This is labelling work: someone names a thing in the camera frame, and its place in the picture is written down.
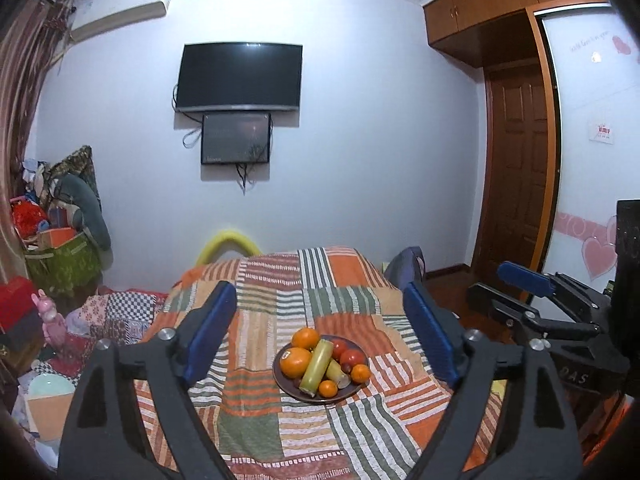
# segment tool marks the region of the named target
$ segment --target red box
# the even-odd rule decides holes
[[[38,248],[39,249],[55,249],[60,245],[68,242],[78,232],[72,227],[62,227],[60,229],[47,229],[46,231],[40,231],[38,233]]]
[[[36,289],[30,280],[16,276],[7,285],[0,285],[0,328],[4,332],[10,330],[36,306],[31,301],[31,295]]]

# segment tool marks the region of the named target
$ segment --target wooden floor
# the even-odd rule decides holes
[[[429,293],[438,306],[452,310],[460,316],[465,328],[477,328],[493,341],[508,342],[510,331],[507,327],[471,310],[466,302],[466,290],[478,280],[467,270],[459,270],[445,276],[425,280]]]

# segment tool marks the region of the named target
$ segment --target bedding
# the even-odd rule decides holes
[[[67,344],[74,359],[49,359],[33,367],[37,374],[53,373],[78,384],[80,374],[98,339],[119,345],[139,342],[164,305],[166,294],[144,290],[110,290],[90,296],[84,305],[66,317]]]
[[[238,312],[207,377],[189,395],[236,478],[405,478],[451,393],[431,373],[400,290],[351,248],[229,260],[186,272],[143,340],[178,326],[219,280],[236,286]],[[304,404],[279,390],[274,356],[302,326],[355,341],[370,359],[366,387],[330,406]],[[148,384],[136,381],[136,391],[156,459],[176,469]],[[499,410],[492,394],[468,468],[483,462]]]

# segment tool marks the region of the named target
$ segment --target tv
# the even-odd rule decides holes
[[[301,78],[302,45],[186,44],[176,109],[299,110]]]
[[[271,114],[214,112],[204,114],[201,164],[258,164],[271,156]]]

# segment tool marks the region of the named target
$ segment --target sliding door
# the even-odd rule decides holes
[[[615,276],[616,202],[640,198],[640,49],[610,7],[538,17],[558,85],[560,179],[544,272],[602,291]],[[534,300],[545,317],[566,317]]]

